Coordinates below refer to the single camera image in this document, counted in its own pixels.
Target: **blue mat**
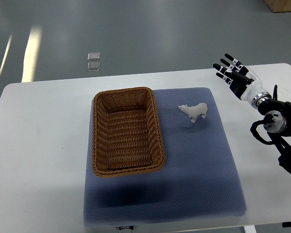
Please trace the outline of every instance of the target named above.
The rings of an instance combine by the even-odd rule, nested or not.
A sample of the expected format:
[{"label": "blue mat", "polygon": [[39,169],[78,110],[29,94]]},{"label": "blue mat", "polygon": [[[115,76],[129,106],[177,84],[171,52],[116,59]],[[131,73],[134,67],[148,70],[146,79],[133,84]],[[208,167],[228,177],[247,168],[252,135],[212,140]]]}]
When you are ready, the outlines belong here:
[{"label": "blue mat", "polygon": [[[84,224],[126,226],[190,218],[242,216],[243,191],[218,109],[208,88],[154,91],[165,166],[147,174],[99,178],[92,172],[92,113]],[[178,105],[208,105],[196,123]]]}]

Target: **white table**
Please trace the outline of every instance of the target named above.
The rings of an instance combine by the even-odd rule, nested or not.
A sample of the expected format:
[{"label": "white table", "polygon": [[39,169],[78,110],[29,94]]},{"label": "white table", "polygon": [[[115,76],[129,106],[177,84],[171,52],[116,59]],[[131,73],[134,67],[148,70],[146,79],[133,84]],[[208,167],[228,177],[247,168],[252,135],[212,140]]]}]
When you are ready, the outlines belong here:
[{"label": "white table", "polygon": [[[291,66],[251,67],[263,87],[291,102]],[[0,99],[0,232],[82,233],[83,195],[91,101],[103,90],[208,87],[214,96],[242,183],[242,217],[138,225],[136,233],[211,229],[291,221],[291,175],[279,152],[250,133],[262,119],[238,100],[214,69],[72,80],[14,83]],[[117,232],[113,227],[94,232]]]}]

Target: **basket rim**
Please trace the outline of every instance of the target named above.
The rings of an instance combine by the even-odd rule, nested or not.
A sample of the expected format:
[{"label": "basket rim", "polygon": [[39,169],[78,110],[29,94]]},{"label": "basket rim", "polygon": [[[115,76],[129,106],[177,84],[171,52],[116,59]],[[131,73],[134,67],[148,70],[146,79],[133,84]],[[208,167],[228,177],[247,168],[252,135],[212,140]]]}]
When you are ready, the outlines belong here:
[{"label": "basket rim", "polygon": [[[106,171],[99,170],[97,167],[97,153],[96,153],[97,141],[95,140],[97,138],[97,130],[95,130],[95,127],[94,127],[94,125],[97,123],[97,101],[99,97],[106,94],[112,94],[112,92],[116,92],[118,94],[118,93],[130,92],[136,89],[146,90],[151,95],[150,101],[152,101],[154,105],[154,108],[151,108],[151,109],[152,111],[155,112],[155,120],[153,123],[154,129],[155,129],[154,130],[155,144],[162,145],[158,147],[158,151],[157,151],[158,154],[156,158],[158,159],[158,162],[154,165],[149,165],[149,166],[131,167],[131,168],[128,167],[128,168],[123,168],[123,169],[106,170]],[[157,171],[157,170],[160,170],[164,166],[165,160],[166,160],[166,157],[165,157],[165,151],[164,151],[164,146],[163,146],[161,127],[159,123],[156,100],[155,100],[154,92],[152,89],[150,89],[149,87],[133,87],[133,88],[102,91],[95,95],[94,104],[93,104],[92,170],[97,176],[117,177],[117,176],[122,176],[122,175],[139,174],[139,173],[146,173],[150,171]]]}]

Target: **robot finger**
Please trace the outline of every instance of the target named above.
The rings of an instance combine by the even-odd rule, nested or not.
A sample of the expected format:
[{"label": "robot finger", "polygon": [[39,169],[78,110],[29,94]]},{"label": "robot finger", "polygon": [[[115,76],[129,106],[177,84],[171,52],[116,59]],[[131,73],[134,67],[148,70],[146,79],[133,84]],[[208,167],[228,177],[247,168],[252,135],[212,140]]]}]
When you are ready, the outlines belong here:
[{"label": "robot finger", "polygon": [[230,64],[228,61],[226,61],[224,59],[220,59],[220,62],[222,62],[224,65],[226,65],[228,67],[228,69],[238,71],[238,68],[236,66],[233,66],[232,64]]},{"label": "robot finger", "polygon": [[219,64],[213,64],[212,65],[213,68],[215,68],[216,70],[218,70],[220,73],[224,74],[228,69],[219,65]]},{"label": "robot finger", "polygon": [[240,74],[246,75],[249,72],[249,70],[240,61],[233,58],[231,55],[226,53],[225,57],[232,61],[232,63],[238,68]]},{"label": "robot finger", "polygon": [[223,79],[228,85],[231,85],[231,83],[233,81],[231,78],[228,78],[227,76],[225,76],[225,75],[223,75],[221,73],[216,73],[216,75],[218,77],[220,77],[221,79]]}]

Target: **brown wicker basket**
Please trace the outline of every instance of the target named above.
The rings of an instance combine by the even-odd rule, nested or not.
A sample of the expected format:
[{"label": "brown wicker basket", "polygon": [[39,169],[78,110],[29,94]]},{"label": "brown wicker basket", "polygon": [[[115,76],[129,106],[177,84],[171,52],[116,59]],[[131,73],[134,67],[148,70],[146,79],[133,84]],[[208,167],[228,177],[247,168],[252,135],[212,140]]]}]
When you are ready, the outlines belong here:
[{"label": "brown wicker basket", "polygon": [[136,87],[98,93],[92,146],[92,168],[99,177],[161,169],[165,152],[153,91]]}]

